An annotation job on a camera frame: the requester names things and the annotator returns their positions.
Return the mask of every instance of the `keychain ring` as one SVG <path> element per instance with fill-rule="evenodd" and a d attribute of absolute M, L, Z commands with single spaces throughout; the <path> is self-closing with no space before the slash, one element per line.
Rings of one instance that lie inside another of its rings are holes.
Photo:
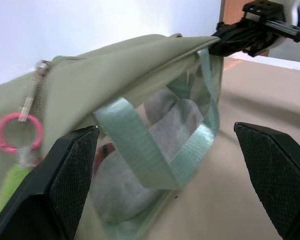
<path fill-rule="evenodd" d="M 11 120 L 14 120 L 14 119 L 19 119 L 20 114 L 21 114 L 21 112 L 15 112 L 15 113 L 8 114 L 0 119 L 0 149 L 2 151 L 4 151 L 5 153 L 17 154 L 17 152 L 18 152 L 18 149 L 15 146 L 12 146 L 9 143 L 7 143 L 7 141 L 3 135 L 3 130 L 8 122 L 10 122 Z M 37 131 L 37 137 L 34 140 L 33 144 L 31 145 L 31 151 L 34 151 L 39 148 L 39 146 L 42 142 L 43 135 L 44 135 L 44 128 L 43 128 L 41 122 L 35 116 L 28 115 L 26 119 L 34 124 L 36 131 Z"/>

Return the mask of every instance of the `zipper pull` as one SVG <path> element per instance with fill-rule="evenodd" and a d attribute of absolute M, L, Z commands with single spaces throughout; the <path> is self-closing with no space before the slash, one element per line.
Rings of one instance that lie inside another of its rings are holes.
<path fill-rule="evenodd" d="M 20 122 L 25 122 L 30 114 L 31 107 L 37 94 L 37 88 L 42 78 L 47 74 L 51 62 L 42 60 L 36 64 L 34 77 L 31 82 L 29 93 L 25 98 L 24 104 L 21 107 Z"/>

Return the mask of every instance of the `table surface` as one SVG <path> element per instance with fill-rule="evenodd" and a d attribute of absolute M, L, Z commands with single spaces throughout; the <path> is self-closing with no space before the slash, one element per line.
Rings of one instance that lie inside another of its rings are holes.
<path fill-rule="evenodd" d="M 219 111 L 214 145 L 147 240 L 282 239 L 252 187 L 233 127 L 270 127 L 300 144 L 300 71 L 226 58 Z"/>

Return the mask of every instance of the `black gripper pad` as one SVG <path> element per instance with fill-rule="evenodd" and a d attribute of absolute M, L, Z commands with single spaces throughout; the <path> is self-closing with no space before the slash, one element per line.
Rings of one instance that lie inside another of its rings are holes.
<path fill-rule="evenodd" d="M 300 145 L 268 127 L 237 122 L 251 183 L 277 232 L 300 240 Z"/>
<path fill-rule="evenodd" d="M 99 130 L 59 138 L 0 212 L 0 240 L 73 240 L 90 188 Z"/>

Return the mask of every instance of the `bag handle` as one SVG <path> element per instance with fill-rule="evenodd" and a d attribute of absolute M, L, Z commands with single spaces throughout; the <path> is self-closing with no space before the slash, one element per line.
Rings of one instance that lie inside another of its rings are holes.
<path fill-rule="evenodd" d="M 209 50 L 199 53 L 201 71 L 210 93 L 210 107 L 203 122 L 180 149 L 170 164 L 140 115 L 123 97 L 94 112 L 100 126 L 113 141 L 140 183 L 146 188 L 183 188 L 213 144 L 219 129 L 217 90 L 213 84 Z"/>

